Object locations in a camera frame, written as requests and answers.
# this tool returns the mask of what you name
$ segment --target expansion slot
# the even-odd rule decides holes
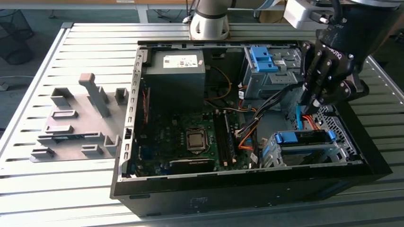
[[[235,140],[230,129],[228,116],[226,111],[214,113],[214,124],[216,133],[216,143],[219,160],[222,166],[228,166],[236,162]]]

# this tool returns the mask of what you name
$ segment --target mesh wastebasket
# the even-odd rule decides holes
[[[0,27],[16,40],[27,40],[35,34],[19,9],[0,9]]]
[[[28,28],[23,28],[19,25],[20,23],[18,23],[16,20],[18,17],[12,17],[12,19],[7,21],[2,20],[3,18],[8,18],[8,16],[0,16],[0,57],[11,65],[19,65],[32,60],[34,54],[26,43],[26,39],[34,34],[30,33],[30,26]]]

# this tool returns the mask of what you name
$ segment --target barcode label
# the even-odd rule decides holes
[[[239,99],[244,99],[244,91],[239,91]]]
[[[255,164],[258,164],[258,162],[259,162],[259,157],[255,155],[255,153],[251,153],[250,158],[252,159],[252,161],[255,162]]]
[[[286,61],[284,61],[284,60],[274,61],[274,63],[275,63],[276,65],[286,65]]]

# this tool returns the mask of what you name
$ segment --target slotted metal surface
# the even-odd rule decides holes
[[[231,30],[236,40],[315,37],[286,25],[238,24]],[[394,174],[324,201],[140,220],[110,199],[112,159],[31,163],[52,89],[76,86],[83,72],[95,73],[107,90],[130,85],[138,40],[187,39],[180,24],[75,24],[60,30],[0,141],[0,225],[403,226],[404,96],[372,58],[362,73],[371,94],[351,104]]]

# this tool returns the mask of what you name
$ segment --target blue cable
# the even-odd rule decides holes
[[[302,123],[302,107],[300,105],[298,104],[296,105],[296,122],[298,122],[298,129],[299,130],[303,130],[303,123]]]

